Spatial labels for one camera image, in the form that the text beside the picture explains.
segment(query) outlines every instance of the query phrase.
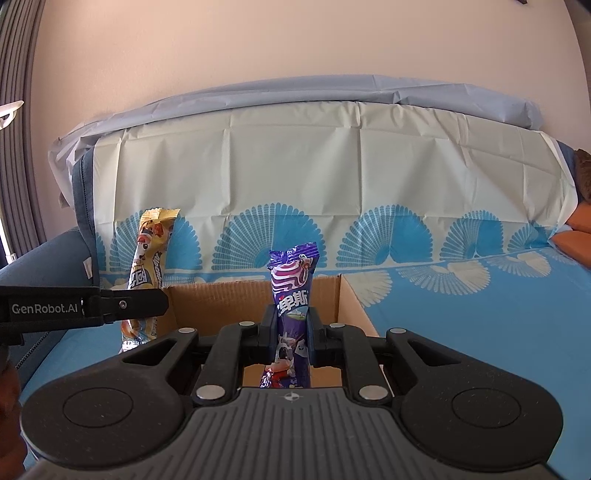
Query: yellow snack wrapper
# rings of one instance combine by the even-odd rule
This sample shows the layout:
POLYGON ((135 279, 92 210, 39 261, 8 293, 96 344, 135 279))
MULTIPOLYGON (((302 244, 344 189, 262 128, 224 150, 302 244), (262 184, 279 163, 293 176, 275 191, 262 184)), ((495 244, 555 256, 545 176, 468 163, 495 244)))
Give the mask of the yellow snack wrapper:
MULTIPOLYGON (((146 210, 141 216, 128 290, 162 288, 166 250, 178 212, 178 209, 155 208, 146 210)), ((124 320, 121 322, 121 335, 122 352, 154 340, 158 335, 156 317, 124 320)))

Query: metal screw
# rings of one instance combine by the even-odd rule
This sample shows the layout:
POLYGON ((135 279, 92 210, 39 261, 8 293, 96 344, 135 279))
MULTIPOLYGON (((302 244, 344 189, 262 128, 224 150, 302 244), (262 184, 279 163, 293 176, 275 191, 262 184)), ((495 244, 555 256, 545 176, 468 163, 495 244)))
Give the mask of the metal screw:
POLYGON ((195 392, 202 400, 217 400, 222 398, 226 391, 219 385, 204 385, 195 392))
POLYGON ((359 395, 365 400, 381 400, 386 398, 388 390, 379 385, 366 385, 359 389, 359 395))

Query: cardboard box flap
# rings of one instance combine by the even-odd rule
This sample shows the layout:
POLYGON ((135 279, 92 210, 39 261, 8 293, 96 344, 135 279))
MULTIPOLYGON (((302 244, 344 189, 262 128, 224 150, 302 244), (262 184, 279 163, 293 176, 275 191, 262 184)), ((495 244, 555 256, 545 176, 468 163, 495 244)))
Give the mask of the cardboard box flap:
MULTIPOLYGON (((340 280, 339 276, 312 281, 311 305, 326 324, 338 318, 340 280)), ((164 292, 170 305, 158 319, 158 335, 181 327, 196 328, 204 336, 215 335, 224 325, 260 322, 267 305, 273 303, 270 281, 174 285, 164 292)))

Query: purple snack wrapper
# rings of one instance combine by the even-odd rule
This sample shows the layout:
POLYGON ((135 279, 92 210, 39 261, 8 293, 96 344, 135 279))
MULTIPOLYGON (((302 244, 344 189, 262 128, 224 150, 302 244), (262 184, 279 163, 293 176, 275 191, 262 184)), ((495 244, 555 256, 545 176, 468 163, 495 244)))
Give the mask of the purple snack wrapper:
POLYGON ((277 307, 275 361, 265 367, 261 388, 310 388, 306 316, 312 275, 320 253, 315 242, 269 252, 273 300, 277 307))

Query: cardboard box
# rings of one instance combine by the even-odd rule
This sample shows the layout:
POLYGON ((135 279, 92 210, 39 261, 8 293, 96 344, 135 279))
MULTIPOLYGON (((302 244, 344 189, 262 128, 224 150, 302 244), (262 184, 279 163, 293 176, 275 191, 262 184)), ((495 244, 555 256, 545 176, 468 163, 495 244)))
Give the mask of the cardboard box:
MULTIPOLYGON (((158 334, 193 327, 199 335, 215 335, 224 325, 250 320, 259 323, 267 305, 272 303, 270 281, 200 283, 176 285, 164 289, 169 307, 158 319, 158 334)), ((379 336, 347 280, 338 277, 316 277, 312 281, 311 305, 322 322, 345 323, 360 327, 368 336, 379 336)), ((258 387, 263 365, 245 368, 242 384, 258 387)), ((311 369, 313 387, 341 385, 340 370, 324 367, 311 369)))

